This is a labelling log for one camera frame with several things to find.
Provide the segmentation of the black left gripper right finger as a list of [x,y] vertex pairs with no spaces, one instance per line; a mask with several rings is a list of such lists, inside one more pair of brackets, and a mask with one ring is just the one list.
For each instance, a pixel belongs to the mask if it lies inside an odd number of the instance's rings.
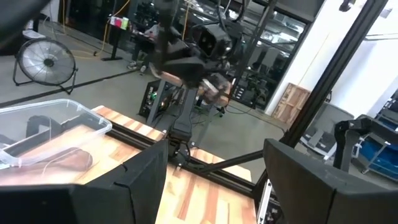
[[275,139],[263,148],[288,223],[397,224],[397,191],[328,166]]

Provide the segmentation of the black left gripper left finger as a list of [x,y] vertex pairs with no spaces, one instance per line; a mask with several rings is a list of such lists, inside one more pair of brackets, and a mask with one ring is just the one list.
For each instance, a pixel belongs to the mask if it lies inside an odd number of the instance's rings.
[[85,185],[1,187],[1,223],[155,223],[167,159],[161,140]]

